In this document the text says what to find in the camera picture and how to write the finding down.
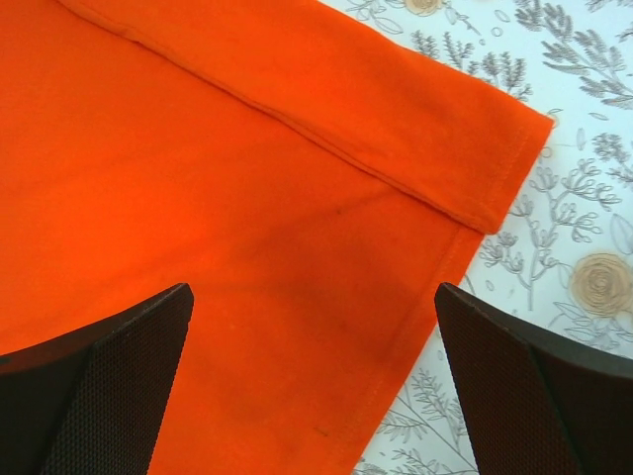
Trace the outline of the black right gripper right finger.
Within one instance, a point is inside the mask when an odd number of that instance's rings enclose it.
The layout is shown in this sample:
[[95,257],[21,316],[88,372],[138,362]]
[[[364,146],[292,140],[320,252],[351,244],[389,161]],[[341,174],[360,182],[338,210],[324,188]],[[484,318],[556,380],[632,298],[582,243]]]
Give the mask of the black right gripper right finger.
[[439,285],[434,303],[480,473],[631,473],[631,359],[452,284]]

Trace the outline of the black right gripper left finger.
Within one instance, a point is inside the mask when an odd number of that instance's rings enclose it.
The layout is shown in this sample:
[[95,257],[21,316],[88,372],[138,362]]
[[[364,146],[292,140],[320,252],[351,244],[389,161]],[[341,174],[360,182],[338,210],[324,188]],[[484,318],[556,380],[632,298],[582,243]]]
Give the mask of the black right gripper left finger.
[[2,474],[147,473],[193,307],[180,283],[2,355]]

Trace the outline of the orange t shirt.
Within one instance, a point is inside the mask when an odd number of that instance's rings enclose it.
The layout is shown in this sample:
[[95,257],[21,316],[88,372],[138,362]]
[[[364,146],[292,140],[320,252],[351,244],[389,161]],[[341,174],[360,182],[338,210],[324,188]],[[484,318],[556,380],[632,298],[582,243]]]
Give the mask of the orange t shirt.
[[155,474],[348,474],[552,129],[317,1],[1,5],[1,348],[177,282]]

